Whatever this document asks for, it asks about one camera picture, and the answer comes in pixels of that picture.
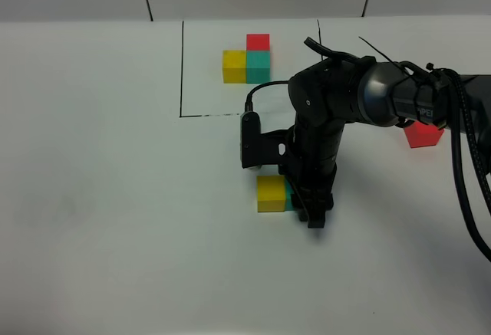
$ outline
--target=wooden block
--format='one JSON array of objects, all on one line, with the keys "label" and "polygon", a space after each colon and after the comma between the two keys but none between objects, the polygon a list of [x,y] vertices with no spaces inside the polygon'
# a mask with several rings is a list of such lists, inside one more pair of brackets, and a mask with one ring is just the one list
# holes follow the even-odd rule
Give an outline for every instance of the wooden block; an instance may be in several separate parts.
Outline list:
[{"label": "wooden block", "polygon": [[248,34],[247,35],[248,51],[270,51],[269,34]]},{"label": "wooden block", "polygon": [[247,51],[247,83],[264,84],[271,80],[271,53]]},{"label": "wooden block", "polygon": [[415,147],[435,146],[440,140],[444,130],[438,130],[433,125],[427,126],[420,122],[404,128],[407,142],[411,149]]},{"label": "wooden block", "polygon": [[222,73],[224,84],[247,83],[247,52],[245,50],[224,50]]},{"label": "wooden block", "polygon": [[258,176],[258,212],[283,212],[286,206],[284,176]]}]

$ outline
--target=green block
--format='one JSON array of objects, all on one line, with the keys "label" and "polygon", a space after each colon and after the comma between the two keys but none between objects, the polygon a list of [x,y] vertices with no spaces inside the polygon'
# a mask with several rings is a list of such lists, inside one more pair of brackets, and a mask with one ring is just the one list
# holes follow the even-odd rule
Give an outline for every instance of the green block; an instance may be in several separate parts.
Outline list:
[{"label": "green block", "polygon": [[264,84],[271,80],[271,53],[247,51],[247,83]]},{"label": "green block", "polygon": [[292,205],[292,194],[293,188],[290,186],[290,183],[285,178],[285,188],[286,188],[286,205],[285,205],[285,211],[293,211],[293,205]]}]

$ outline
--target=red block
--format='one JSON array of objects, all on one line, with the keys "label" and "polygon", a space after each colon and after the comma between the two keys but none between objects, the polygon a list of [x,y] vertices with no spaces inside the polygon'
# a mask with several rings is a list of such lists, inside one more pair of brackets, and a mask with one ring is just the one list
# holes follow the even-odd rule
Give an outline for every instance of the red block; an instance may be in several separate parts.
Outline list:
[{"label": "red block", "polygon": [[419,122],[404,128],[411,149],[414,147],[435,146],[440,140],[443,131],[438,130],[435,126],[427,126]]},{"label": "red block", "polygon": [[269,51],[269,34],[248,34],[247,50]]}]

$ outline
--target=cable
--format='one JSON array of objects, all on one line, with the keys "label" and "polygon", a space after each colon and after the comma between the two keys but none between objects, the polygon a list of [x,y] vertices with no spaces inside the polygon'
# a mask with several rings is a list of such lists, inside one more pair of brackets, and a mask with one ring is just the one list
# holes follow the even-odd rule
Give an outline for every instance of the cable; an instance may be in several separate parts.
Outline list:
[{"label": "cable", "polygon": [[333,51],[328,49],[324,45],[319,44],[313,38],[306,38],[304,44],[315,51],[317,54],[320,54],[324,57],[330,57],[332,59],[340,59],[342,61],[348,61],[350,63],[354,63],[359,59],[359,57],[355,57],[353,54],[344,53],[342,51]]},{"label": "cable", "polygon": [[370,44],[367,40],[365,40],[364,38],[362,38],[361,36],[358,36],[359,39],[361,39],[362,41],[364,41],[369,47],[371,47],[372,49],[374,49],[378,54],[382,55],[385,59],[387,59],[387,61],[389,63],[391,63],[392,65],[394,65],[399,71],[401,71],[403,74],[406,74],[408,77],[411,77],[412,76],[407,72],[407,69],[404,68],[404,67],[401,67],[399,64],[396,64],[392,59],[390,59],[386,54],[384,54],[382,51],[378,50],[375,46],[373,46],[372,44]]},{"label": "cable", "polygon": [[[488,261],[491,261],[491,249],[489,249],[488,245],[484,242],[483,237],[481,237],[481,234],[477,230],[476,222],[474,221],[472,209],[470,208],[469,204],[466,183],[463,178],[462,150],[460,145],[460,99],[458,95],[460,90],[462,90],[462,88],[458,89],[458,87],[462,84],[459,82],[460,77],[455,77],[454,74],[449,74],[449,76],[452,82],[455,82],[454,85],[456,87],[456,91],[450,91],[453,180],[455,182],[457,197],[459,198],[460,209],[462,210],[462,216],[464,222],[466,223],[467,231],[469,232],[470,237],[472,238],[476,247],[488,259]],[[469,124],[466,124],[465,117],[464,126],[466,128],[469,126]]]},{"label": "cable", "polygon": [[474,131],[474,124],[472,120],[472,115],[470,114],[469,100],[467,99],[467,93],[465,87],[463,86],[460,75],[455,71],[445,70],[447,75],[449,75],[456,86],[456,92],[459,97],[459,104],[462,108],[463,122],[466,129],[467,142],[469,144],[470,156],[473,161],[474,171],[476,172],[477,181],[479,182],[479,187],[483,193],[484,201],[491,214],[491,190],[489,189],[488,181],[486,180],[486,173],[483,169],[483,164],[479,156],[479,149],[477,148],[476,133]]},{"label": "cable", "polygon": [[267,86],[274,86],[276,84],[288,84],[287,80],[274,80],[272,82],[266,82],[265,84],[260,84],[259,86],[254,87],[251,92],[248,93],[247,98],[245,99],[244,111],[252,111],[252,95],[257,91],[261,90]]}]

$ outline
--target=yellow block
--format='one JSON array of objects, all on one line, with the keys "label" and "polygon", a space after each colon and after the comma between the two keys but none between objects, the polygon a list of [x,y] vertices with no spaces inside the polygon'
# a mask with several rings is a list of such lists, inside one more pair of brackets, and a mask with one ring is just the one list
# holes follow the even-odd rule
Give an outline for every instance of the yellow block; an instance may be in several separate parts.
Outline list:
[{"label": "yellow block", "polygon": [[286,206],[284,176],[258,176],[258,212],[283,212]]},{"label": "yellow block", "polygon": [[224,50],[222,72],[224,84],[246,84],[247,51]]}]

